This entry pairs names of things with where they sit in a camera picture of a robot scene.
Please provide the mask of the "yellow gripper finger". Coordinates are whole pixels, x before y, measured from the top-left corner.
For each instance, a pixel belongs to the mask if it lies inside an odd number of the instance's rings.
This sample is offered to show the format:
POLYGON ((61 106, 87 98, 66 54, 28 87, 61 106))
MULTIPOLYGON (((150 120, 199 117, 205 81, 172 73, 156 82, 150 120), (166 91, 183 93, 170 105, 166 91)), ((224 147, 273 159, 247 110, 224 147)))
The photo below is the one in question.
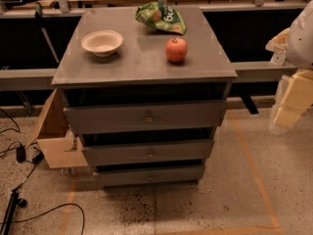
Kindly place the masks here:
POLYGON ((272 108, 273 129, 291 129, 313 105, 313 70, 283 75, 272 108))

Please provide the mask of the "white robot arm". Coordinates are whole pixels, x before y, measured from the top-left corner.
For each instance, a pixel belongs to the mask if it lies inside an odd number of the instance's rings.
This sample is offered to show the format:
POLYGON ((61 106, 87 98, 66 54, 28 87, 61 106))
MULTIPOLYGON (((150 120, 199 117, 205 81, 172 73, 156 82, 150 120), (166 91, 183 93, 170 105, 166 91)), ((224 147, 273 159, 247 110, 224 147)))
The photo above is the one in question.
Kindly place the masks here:
POLYGON ((294 75, 280 80, 271 111, 269 129, 284 133, 313 105, 313 1, 290 27, 269 40, 265 49, 273 52, 273 65, 288 62, 297 68, 294 75))

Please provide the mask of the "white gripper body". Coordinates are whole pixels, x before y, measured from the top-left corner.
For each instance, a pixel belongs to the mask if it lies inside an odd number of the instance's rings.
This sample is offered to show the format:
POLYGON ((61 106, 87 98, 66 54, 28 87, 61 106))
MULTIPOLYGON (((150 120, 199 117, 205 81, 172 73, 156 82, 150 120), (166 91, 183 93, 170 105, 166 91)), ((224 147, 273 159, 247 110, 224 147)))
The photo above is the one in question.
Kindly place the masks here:
POLYGON ((284 50, 286 52, 287 49, 287 38, 290 32, 289 28, 282 30, 276 36, 274 36, 271 40, 267 42, 265 45, 265 49, 274 53, 276 50, 284 50))

